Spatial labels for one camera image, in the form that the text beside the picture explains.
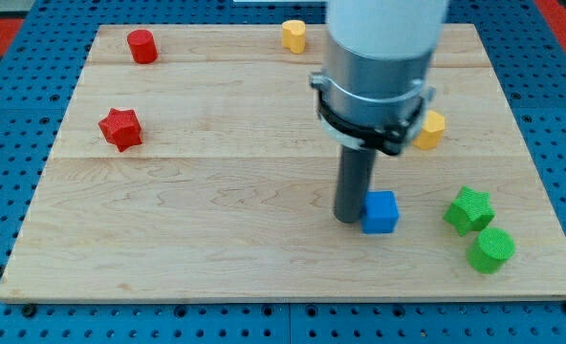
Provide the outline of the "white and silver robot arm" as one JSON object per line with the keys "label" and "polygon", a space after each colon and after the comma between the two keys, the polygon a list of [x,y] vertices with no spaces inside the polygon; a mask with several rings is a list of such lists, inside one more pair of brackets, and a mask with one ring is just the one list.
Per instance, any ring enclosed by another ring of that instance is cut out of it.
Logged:
{"label": "white and silver robot arm", "polygon": [[447,0],[329,0],[322,67],[310,76],[324,130],[347,148],[400,154],[433,95],[426,73]]}

